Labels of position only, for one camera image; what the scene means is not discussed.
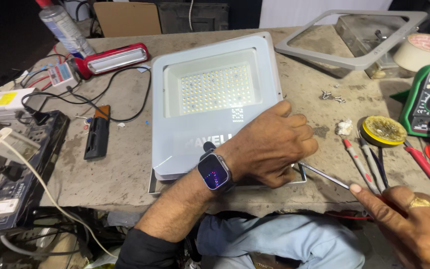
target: watch face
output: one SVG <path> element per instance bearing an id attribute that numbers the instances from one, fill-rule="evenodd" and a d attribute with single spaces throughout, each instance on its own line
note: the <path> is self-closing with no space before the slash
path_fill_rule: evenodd
<path id="1" fill-rule="evenodd" d="M 198 164 L 198 171 L 211 190 L 218 189 L 228 180 L 227 171 L 214 154 L 209 154 Z"/>

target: emergency light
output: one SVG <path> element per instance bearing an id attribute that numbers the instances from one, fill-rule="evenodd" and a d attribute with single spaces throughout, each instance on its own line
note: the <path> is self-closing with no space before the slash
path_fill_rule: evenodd
<path id="1" fill-rule="evenodd" d="M 69 62 L 82 79 L 89 79 L 91 76 L 142 63 L 148 59 L 147 47 L 143 43 L 135 43 L 89 55 L 85 59 L 73 58 Z"/>
<path id="2" fill-rule="evenodd" d="M 158 56 L 152 61 L 152 168 L 177 179 L 261 112 L 283 100 L 268 32 Z"/>

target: black sleeve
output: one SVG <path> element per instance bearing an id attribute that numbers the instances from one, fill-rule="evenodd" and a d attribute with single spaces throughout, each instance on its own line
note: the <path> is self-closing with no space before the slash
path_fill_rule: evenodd
<path id="1" fill-rule="evenodd" d="M 176 254 L 183 246 L 131 229 L 120 249 L 116 269 L 177 269 Z"/>

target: light blue jeans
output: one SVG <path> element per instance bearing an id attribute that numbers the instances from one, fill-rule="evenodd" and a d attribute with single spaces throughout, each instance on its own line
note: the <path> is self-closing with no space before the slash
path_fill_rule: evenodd
<path id="1" fill-rule="evenodd" d="M 365 262 L 353 232 L 321 216 L 207 216 L 198 230 L 197 248 L 201 255 L 218 256 L 210 265 L 202 260 L 202 269 L 255 269 L 249 252 L 301 260 L 300 269 L 356 269 Z"/>

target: smartwatch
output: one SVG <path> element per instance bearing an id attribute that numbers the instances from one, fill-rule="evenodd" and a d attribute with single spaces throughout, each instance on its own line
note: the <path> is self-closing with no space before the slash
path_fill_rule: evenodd
<path id="1" fill-rule="evenodd" d="M 209 189 L 227 192 L 235 183 L 222 156 L 213 152 L 215 149 L 212 142 L 204 144 L 205 153 L 200 157 L 197 169 Z"/>

